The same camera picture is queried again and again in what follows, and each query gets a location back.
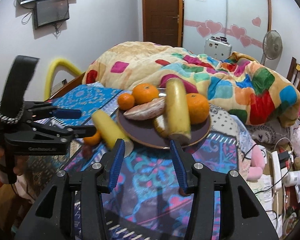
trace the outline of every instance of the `small orange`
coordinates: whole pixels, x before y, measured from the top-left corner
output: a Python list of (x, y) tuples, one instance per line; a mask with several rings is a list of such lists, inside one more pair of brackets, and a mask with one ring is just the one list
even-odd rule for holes
[(155, 98), (159, 98), (159, 91), (154, 85), (144, 83), (135, 86), (132, 90), (132, 95), (136, 100), (136, 104), (142, 105), (151, 102)]
[(83, 138), (83, 141), (86, 145), (95, 146), (101, 141), (101, 134), (97, 131), (93, 136)]
[(202, 123), (208, 118), (209, 103), (205, 96), (198, 93), (187, 94), (187, 104), (191, 124)]
[(134, 107), (134, 97), (128, 93), (118, 96), (118, 105), (121, 110), (129, 110)]

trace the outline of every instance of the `metal bolt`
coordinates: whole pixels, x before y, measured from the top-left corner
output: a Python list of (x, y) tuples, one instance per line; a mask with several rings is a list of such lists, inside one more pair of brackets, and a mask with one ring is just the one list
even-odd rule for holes
[(58, 177), (63, 177), (65, 174), (66, 174), (66, 172), (64, 170), (61, 170), (61, 171), (57, 172)]
[(197, 169), (197, 170), (201, 170), (203, 168), (203, 164), (202, 163), (195, 163), (194, 164), (194, 167)]
[(239, 176), (239, 173), (237, 171), (230, 171), (230, 175), (232, 177), (238, 177)]
[(101, 163), (93, 163), (92, 164), (92, 168), (95, 169), (95, 170), (100, 169), (101, 166), (102, 166)]

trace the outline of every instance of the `door panel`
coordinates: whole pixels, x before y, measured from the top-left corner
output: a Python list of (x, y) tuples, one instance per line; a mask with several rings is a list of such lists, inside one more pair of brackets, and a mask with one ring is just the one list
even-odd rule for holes
[(178, 46), (178, 0), (144, 0), (144, 41)]

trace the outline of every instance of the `pink square patch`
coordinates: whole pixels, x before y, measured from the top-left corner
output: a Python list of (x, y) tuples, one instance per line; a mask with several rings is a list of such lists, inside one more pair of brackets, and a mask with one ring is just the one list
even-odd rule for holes
[(112, 66), (110, 72), (111, 73), (122, 73), (127, 68), (127, 66), (129, 66), (129, 63), (117, 61)]

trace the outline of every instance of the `door frame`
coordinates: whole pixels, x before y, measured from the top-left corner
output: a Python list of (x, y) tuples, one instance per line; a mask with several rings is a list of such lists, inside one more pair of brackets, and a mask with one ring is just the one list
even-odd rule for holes
[[(183, 36), (183, 13), (184, 13), (184, 0), (178, 0), (178, 47), (182, 45)], [(146, 40), (146, 0), (142, 0), (142, 25), (143, 25), (143, 39)]]

